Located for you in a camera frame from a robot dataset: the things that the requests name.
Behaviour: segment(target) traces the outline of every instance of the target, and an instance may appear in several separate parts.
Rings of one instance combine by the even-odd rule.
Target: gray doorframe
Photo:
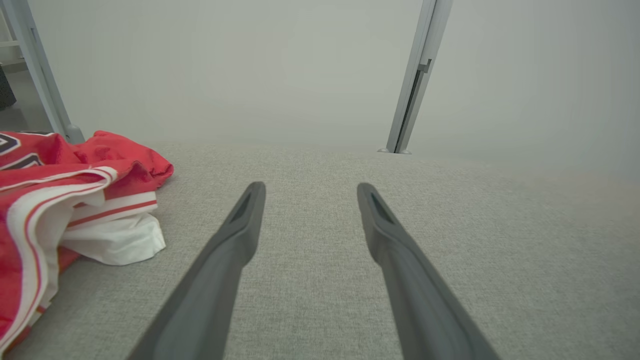
[[[435,64],[453,0],[423,0],[409,62],[387,146],[380,152],[411,154],[406,149]]]
[[[53,78],[44,48],[31,14],[28,0],[2,0],[6,16],[11,22],[15,37],[36,86],[51,128],[70,143],[84,142],[80,129],[69,120],[60,91]]]

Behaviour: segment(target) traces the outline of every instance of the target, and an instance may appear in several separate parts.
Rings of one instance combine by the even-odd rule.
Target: white wall
[[[72,122],[384,147],[422,0],[29,0]]]
[[[640,179],[640,1],[455,0],[408,149]]]

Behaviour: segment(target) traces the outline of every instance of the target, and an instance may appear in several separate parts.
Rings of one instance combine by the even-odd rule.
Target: gray carpet
[[[640,191],[380,153],[157,143],[167,249],[80,260],[18,359],[124,359],[246,185],[267,201],[228,359],[401,359],[356,185],[377,187],[503,359],[637,359]]]
[[[6,78],[17,102],[0,111],[0,130],[53,131],[29,71],[9,70]]]

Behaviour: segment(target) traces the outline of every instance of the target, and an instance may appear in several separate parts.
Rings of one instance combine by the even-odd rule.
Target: white trim
[[[68,227],[67,230],[71,231],[71,230],[82,229],[84,227],[90,227],[90,226],[93,226],[93,225],[103,224],[103,223],[110,222],[110,221],[113,221],[113,220],[118,220],[119,218],[129,217],[131,215],[137,215],[137,214],[140,214],[140,213],[150,213],[151,211],[157,209],[157,207],[158,207],[157,204],[153,204],[153,205],[148,205],[148,206],[142,206],[140,208],[125,210],[125,211],[119,211],[118,213],[115,213],[115,214],[110,214],[110,215],[107,215],[105,217],[101,217],[101,218],[98,218],[98,219],[95,219],[95,220],[83,222],[82,224],[78,224],[76,226]]]
[[[114,168],[111,168],[111,167],[87,168],[87,169],[84,169],[84,170],[78,170],[78,171],[74,171],[74,172],[65,172],[64,174],[56,174],[56,175],[43,177],[41,179],[32,179],[32,180],[23,181],[21,183],[16,183],[16,184],[8,185],[8,186],[3,186],[3,187],[0,188],[0,192],[3,192],[5,190],[9,190],[9,189],[13,189],[13,188],[18,188],[18,187],[24,186],[24,185],[29,185],[29,184],[48,183],[49,181],[64,179],[66,177],[72,177],[72,176],[76,176],[76,175],[79,175],[79,174],[96,174],[96,175],[104,176],[105,172],[109,176],[109,182],[113,182],[118,176],[118,172]]]
[[[21,135],[36,135],[36,136],[44,136],[49,137],[51,135],[55,135],[56,133],[47,133],[47,134],[39,134],[39,133],[20,133]]]
[[[112,174],[116,174],[116,170],[111,167],[101,168],[105,171],[99,173],[104,176],[104,179],[101,181],[89,184],[61,185],[37,189],[17,199],[7,211],[7,230],[20,254],[22,264],[22,291],[20,294],[20,306],[15,314],[15,318],[7,332],[4,333],[0,339],[0,354],[2,354],[20,332],[28,326],[28,321],[38,309],[38,305],[43,301],[43,295],[47,289],[47,262],[36,237],[38,220],[43,212],[54,204],[72,197],[101,191],[109,186],[113,182]],[[29,214],[34,209],[36,209],[36,211],[29,218]],[[31,247],[35,249],[35,256],[31,251]],[[40,288],[37,288],[36,285],[38,282],[37,265],[40,267]]]
[[[106,211],[115,210],[118,208],[124,208],[135,204],[141,204],[143,202],[153,201],[156,199],[156,192],[137,193],[134,195],[117,197],[115,199],[107,200],[104,205],[98,207],[95,206],[82,206],[74,211],[73,216],[69,222],[82,220],[87,217],[92,217],[104,213]]]
[[[31,315],[31,318],[29,319],[29,321],[27,322],[27,326],[28,327],[32,327],[34,323],[36,323],[36,321],[38,321],[38,319],[42,316],[42,313],[39,311],[36,311],[35,313],[33,313],[33,315]]]

